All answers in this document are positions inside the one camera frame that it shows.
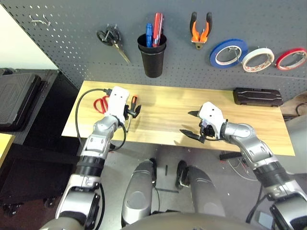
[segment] red tape roll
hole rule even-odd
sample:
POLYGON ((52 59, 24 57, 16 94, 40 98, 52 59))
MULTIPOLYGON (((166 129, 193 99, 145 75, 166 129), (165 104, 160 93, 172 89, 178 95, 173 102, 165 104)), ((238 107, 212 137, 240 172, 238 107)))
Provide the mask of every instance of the red tape roll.
POLYGON ((303 65, 307 60, 307 50, 305 50, 304 48, 294 48, 294 49, 290 49, 288 51, 286 51, 285 53, 283 53, 276 61, 276 67, 280 70, 291 70, 291 69, 295 69, 301 65, 303 65), (282 66, 281 62, 288 57, 289 55, 295 54, 295 53, 301 53, 302 58, 296 62, 293 65, 290 66, 282 66))

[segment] screwdriver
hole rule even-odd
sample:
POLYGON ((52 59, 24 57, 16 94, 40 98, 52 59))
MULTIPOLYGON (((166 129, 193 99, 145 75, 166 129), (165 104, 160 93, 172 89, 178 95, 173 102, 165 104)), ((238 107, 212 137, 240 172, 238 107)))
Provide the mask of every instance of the screwdriver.
MULTIPOLYGON (((132 100, 131 100, 131 107, 130 107, 130 110, 131 110, 131 111, 134 111, 137 101, 138 101, 138 97, 137 97, 136 95, 133 96, 133 97, 132 97, 132 100)), ((127 125, 127 129, 126 129, 126 132, 127 132, 127 133, 128 133, 128 131, 129 131, 131 118, 132 118, 132 115, 129 116, 128 125, 127 125)))

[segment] white wall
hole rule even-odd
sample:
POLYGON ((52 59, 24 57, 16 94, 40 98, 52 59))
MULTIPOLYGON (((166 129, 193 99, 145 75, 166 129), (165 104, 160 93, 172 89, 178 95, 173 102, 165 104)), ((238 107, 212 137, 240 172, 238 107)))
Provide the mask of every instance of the white wall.
POLYGON ((0 5, 0 68, 57 69, 0 5))

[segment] gray floor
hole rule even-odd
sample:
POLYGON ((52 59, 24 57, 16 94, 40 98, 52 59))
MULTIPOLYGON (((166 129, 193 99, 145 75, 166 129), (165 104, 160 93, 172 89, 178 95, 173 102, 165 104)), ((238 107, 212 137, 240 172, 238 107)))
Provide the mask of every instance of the gray floor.
MULTIPOLYGON (((103 170, 102 184, 106 195, 106 211, 100 229, 121 228, 121 206, 131 174, 140 162, 151 157, 157 160, 157 188, 176 191, 177 164, 180 160, 185 160, 210 176, 220 195, 226 216, 244 222, 248 212, 256 203, 260 183, 241 178, 227 163, 219 161, 220 153, 214 150, 133 142, 127 142, 118 152, 109 153, 103 170), (165 176, 166 165, 168 165, 167 176, 165 176)), ((231 162, 237 165, 238 160, 233 159, 231 162)), ((248 177, 242 167, 238 167, 238 171, 248 177)), ((159 191, 159 195, 161 211, 171 209, 193 212, 188 188, 183 188, 179 193, 159 191)), ((265 201, 258 210, 269 214, 270 205, 270 202, 265 201)), ((156 192, 153 192, 152 211, 155 210, 158 210, 158 200, 156 192)), ((254 221, 252 224, 262 228, 254 221)))

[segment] pegboard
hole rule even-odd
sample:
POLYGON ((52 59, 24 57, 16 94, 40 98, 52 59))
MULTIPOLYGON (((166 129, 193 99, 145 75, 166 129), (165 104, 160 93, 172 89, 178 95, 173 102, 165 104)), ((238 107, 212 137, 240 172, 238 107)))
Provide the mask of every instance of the pegboard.
POLYGON ((290 71, 273 65, 257 73, 246 73, 242 66, 217 69, 209 54, 220 42, 240 38, 249 50, 268 47, 275 59, 293 47, 307 47, 307 2, 296 0, 0 0, 1 4, 77 87, 83 80, 177 86, 206 89, 235 87, 280 90, 284 100, 307 90, 307 64, 290 71), (198 51, 190 42, 191 13, 198 12, 197 29, 202 31, 208 11, 213 28, 207 43, 198 51), (163 74, 148 78, 143 70, 137 38, 145 33, 155 12, 163 12, 167 47, 163 74), (34 19, 50 21, 50 26, 33 26, 34 19), (97 30, 117 25, 127 64, 112 47, 102 44, 97 30))

